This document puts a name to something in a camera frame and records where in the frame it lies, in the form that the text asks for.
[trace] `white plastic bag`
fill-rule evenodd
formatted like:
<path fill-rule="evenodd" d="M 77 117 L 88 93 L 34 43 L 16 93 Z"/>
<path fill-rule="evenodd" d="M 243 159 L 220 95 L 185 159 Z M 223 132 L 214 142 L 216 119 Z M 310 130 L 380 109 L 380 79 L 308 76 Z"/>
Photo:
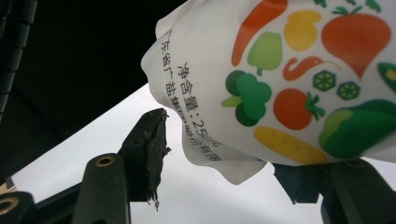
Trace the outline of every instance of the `white plastic bag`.
<path fill-rule="evenodd" d="M 394 156 L 396 2 L 352 2 L 190 0 L 160 20 L 142 68 L 186 157 L 239 184 L 266 161 Z"/>

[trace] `red vegetable illustration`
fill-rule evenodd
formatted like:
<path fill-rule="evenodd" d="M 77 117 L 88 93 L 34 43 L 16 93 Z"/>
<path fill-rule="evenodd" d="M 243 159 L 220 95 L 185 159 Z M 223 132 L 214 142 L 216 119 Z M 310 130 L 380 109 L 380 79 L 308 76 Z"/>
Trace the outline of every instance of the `red vegetable illustration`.
<path fill-rule="evenodd" d="M 262 0 L 242 22 L 233 45 L 231 62 L 237 66 L 250 39 L 268 22 L 282 14 L 288 5 L 287 0 Z"/>
<path fill-rule="evenodd" d="M 312 116 L 324 116 L 324 110 L 316 106 L 319 98 L 312 98 L 311 94 L 305 95 L 296 89 L 281 91 L 274 102 L 274 113 L 283 125 L 293 130 L 301 130 L 308 126 Z"/>
<path fill-rule="evenodd" d="M 362 77 L 373 58 L 390 41 L 389 26 L 376 16 L 347 14 L 329 21 L 323 28 L 324 47 Z"/>
<path fill-rule="evenodd" d="M 287 81 L 293 81 L 299 77 L 301 77 L 303 74 L 305 74 L 309 69 L 322 64 L 322 63 L 332 63 L 332 62 L 325 62 L 321 60 L 319 57 L 311 56 L 303 59 L 294 69 L 290 70 L 290 67 L 297 63 L 296 58 L 291 58 L 288 63 L 285 65 L 285 68 L 283 69 L 283 78 L 285 78 Z"/>

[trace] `plastic bag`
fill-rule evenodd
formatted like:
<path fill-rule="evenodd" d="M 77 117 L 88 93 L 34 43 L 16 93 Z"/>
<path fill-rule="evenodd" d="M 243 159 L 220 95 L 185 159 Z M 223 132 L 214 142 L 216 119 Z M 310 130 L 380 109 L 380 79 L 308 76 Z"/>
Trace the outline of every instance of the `plastic bag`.
<path fill-rule="evenodd" d="M 194 164 L 231 183 L 396 153 L 396 1 L 190 0 L 142 59 Z"/>

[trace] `broccoli illustration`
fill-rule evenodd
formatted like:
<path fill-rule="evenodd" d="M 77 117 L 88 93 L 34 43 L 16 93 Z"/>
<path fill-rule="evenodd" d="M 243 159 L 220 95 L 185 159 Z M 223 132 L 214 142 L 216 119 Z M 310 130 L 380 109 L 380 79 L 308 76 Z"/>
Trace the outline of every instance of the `broccoli illustration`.
<path fill-rule="evenodd" d="M 271 88 L 255 76 L 240 70 L 231 72 L 225 82 L 232 95 L 221 102 L 224 107 L 236 107 L 236 119 L 245 126 L 253 126 L 265 115 L 265 103 L 271 98 Z"/>

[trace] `yellow corn illustration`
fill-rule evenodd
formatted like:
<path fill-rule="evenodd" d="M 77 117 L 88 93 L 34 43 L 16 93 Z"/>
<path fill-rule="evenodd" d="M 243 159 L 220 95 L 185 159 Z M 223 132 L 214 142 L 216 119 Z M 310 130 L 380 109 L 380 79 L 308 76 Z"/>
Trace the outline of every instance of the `yellow corn illustration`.
<path fill-rule="evenodd" d="M 254 131 L 254 137 L 274 152 L 302 164 L 319 164 L 327 162 L 326 154 L 280 130 L 261 126 Z"/>

